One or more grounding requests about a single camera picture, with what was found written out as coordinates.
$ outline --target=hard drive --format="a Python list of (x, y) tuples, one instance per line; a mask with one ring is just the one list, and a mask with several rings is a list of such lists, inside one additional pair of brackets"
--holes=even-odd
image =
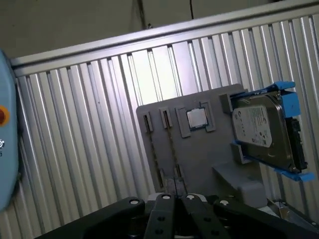
[(265, 91), (232, 100), (236, 140), (246, 158), (293, 173), (307, 168), (300, 125), (290, 115), (295, 97), (294, 92)]

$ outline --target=orange button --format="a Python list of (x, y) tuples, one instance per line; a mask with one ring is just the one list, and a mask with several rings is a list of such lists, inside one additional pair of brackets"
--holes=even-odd
[(3, 124), (5, 121), (5, 114), (3, 110), (0, 109), (0, 124)]
[(6, 107), (0, 106), (0, 127), (5, 126), (9, 122), (10, 112)]

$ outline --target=cable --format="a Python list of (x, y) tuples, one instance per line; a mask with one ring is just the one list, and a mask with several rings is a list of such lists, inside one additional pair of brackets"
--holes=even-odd
[(142, 29), (145, 30), (145, 29), (147, 29), (147, 26), (146, 26), (145, 14), (144, 14), (143, 1), (137, 0), (137, 4), (138, 4), (138, 8), (139, 8), (139, 13), (140, 13), (140, 20), (141, 20), (141, 24), (142, 24)]
[(191, 14), (191, 19), (194, 19), (192, 0), (189, 0), (189, 9), (190, 9), (190, 14)]

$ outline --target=hard drive label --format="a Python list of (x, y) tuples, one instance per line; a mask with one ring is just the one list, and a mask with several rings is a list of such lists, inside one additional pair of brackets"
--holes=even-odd
[(266, 107), (236, 108), (232, 119), (237, 140), (267, 148), (270, 147), (272, 138)]

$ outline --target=corrugated metal wall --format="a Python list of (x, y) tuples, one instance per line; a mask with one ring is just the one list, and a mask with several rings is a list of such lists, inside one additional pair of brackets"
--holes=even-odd
[[(126, 196), (154, 191), (138, 106), (241, 83), (296, 83), (309, 171), (318, 172), (319, 8), (260, 14), (15, 70), (22, 178), (2, 238), (33, 238)], [(319, 221), (319, 181), (261, 166), (267, 194)]]

